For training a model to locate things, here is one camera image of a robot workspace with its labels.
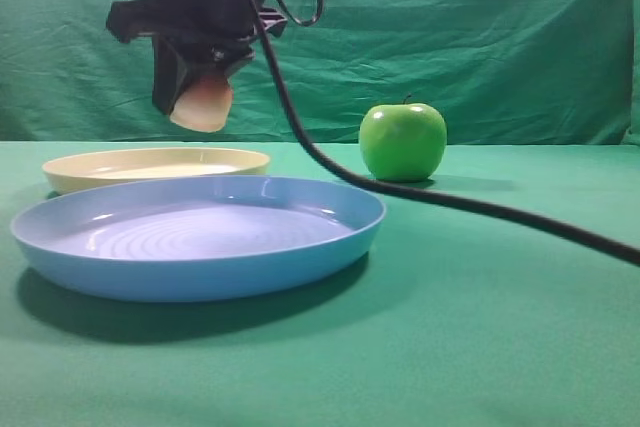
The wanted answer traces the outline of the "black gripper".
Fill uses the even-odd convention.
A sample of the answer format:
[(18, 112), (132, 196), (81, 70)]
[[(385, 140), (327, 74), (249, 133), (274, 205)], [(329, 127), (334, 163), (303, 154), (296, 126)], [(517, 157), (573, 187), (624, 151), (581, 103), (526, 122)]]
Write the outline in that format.
[(152, 102), (162, 114), (171, 114), (180, 96), (196, 81), (198, 63), (215, 62), (214, 71), (231, 79), (255, 58), (243, 53), (257, 37), (257, 22), (275, 37), (283, 34), (288, 20), (278, 10), (264, 7), (264, 1), (116, 1), (106, 27), (121, 43), (139, 37), (152, 40)]

